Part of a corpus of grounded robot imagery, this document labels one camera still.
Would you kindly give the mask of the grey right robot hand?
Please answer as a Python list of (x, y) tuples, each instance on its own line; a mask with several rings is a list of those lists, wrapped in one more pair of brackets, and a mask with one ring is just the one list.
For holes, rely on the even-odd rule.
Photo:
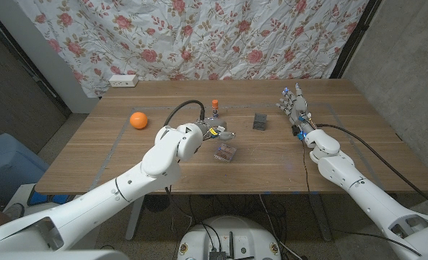
[(279, 99), (276, 106), (289, 118), (292, 134), (303, 141), (307, 134), (316, 130), (316, 126), (311, 122), (311, 113), (307, 109), (307, 101), (302, 95), (302, 89), (296, 83), (295, 92), (285, 87), (281, 93), (283, 98)]

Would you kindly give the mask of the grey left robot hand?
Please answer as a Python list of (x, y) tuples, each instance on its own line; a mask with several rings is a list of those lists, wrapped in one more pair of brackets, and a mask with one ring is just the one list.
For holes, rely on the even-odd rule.
[(202, 133), (202, 140), (219, 139), (221, 141), (229, 141), (236, 137), (234, 132), (227, 130), (227, 125), (224, 121), (199, 121), (195, 125), (200, 128)]

